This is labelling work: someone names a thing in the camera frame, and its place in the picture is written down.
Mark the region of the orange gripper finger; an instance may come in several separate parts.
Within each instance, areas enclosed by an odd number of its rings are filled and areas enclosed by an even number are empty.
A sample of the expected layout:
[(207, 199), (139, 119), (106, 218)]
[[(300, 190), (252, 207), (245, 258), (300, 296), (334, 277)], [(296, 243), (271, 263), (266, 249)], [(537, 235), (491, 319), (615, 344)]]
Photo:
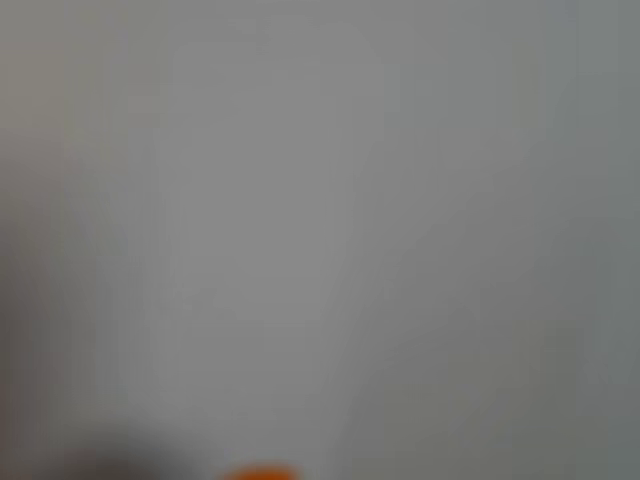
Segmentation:
[(300, 480), (300, 474), (284, 464), (251, 464), (224, 473), (222, 480)]

